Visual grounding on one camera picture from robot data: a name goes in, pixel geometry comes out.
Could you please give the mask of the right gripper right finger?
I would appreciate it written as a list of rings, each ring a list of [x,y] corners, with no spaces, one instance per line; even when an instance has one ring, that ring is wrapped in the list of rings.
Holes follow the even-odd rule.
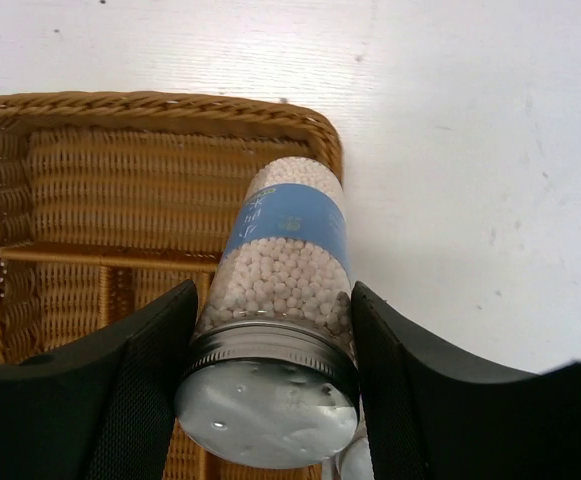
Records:
[[[581,361],[543,374],[469,353],[367,285],[352,321],[378,479],[581,479]]]

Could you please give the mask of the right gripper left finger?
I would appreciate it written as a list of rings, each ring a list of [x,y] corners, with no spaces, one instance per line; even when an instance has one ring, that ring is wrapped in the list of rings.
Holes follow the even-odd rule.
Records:
[[[0,479],[159,479],[198,306],[187,280],[79,340],[0,365]]]

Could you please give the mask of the blue-label pellet jar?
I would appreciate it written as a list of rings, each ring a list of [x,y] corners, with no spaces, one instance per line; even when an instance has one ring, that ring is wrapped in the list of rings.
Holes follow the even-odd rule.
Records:
[[[334,173],[305,157],[249,185],[175,395],[185,433],[219,458],[302,468],[358,429],[343,203]]]
[[[339,480],[373,480],[374,472],[366,437],[353,440],[334,456],[333,478]]]

